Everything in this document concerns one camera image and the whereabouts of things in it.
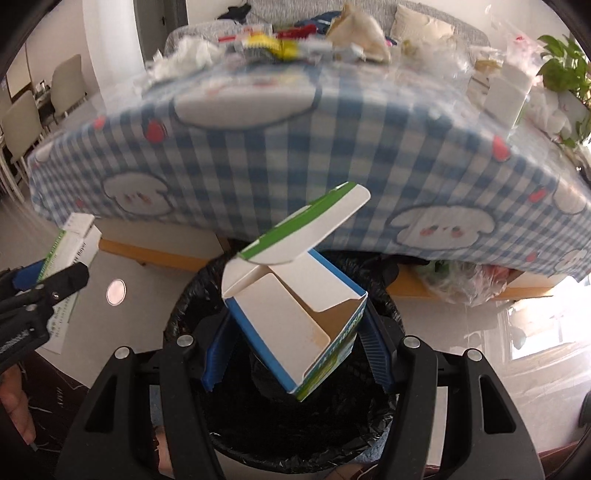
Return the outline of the person's left hand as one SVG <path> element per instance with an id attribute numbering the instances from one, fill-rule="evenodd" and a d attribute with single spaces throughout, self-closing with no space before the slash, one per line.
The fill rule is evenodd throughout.
<path id="1" fill-rule="evenodd" d="M 24 442 L 31 445 L 35 441 L 36 431 L 18 365 L 13 365 L 1 374 L 0 398 Z"/>

